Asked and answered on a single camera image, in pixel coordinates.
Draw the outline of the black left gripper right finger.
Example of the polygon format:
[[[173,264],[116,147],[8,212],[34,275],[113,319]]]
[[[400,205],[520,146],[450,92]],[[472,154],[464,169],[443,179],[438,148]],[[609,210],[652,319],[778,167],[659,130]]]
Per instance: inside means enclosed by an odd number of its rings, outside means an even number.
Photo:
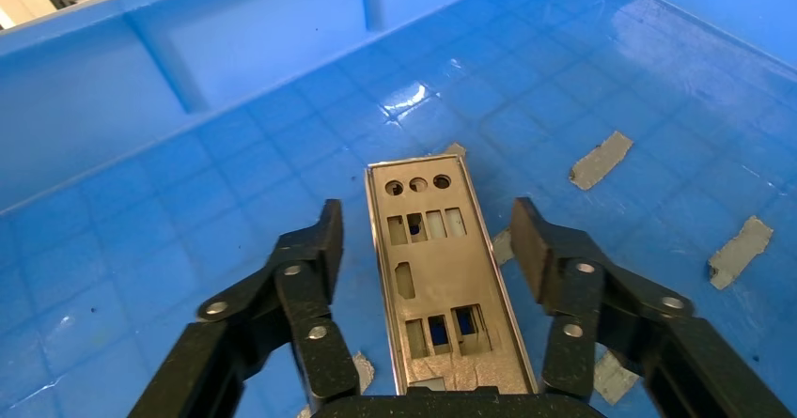
[[[536,302],[553,320],[540,375],[546,395],[589,410],[594,356],[604,346],[642,379],[663,417],[786,417],[789,409],[677,292],[625,270],[582,230],[513,202],[510,246]]]

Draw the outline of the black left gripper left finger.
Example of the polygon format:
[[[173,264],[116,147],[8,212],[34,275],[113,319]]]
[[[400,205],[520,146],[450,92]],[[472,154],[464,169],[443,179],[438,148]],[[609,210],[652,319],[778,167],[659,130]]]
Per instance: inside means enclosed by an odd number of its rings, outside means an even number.
[[[343,254],[341,203],[279,237],[265,265],[204,301],[148,384],[132,417],[231,417],[245,383],[289,345],[312,415],[360,395],[330,305]]]

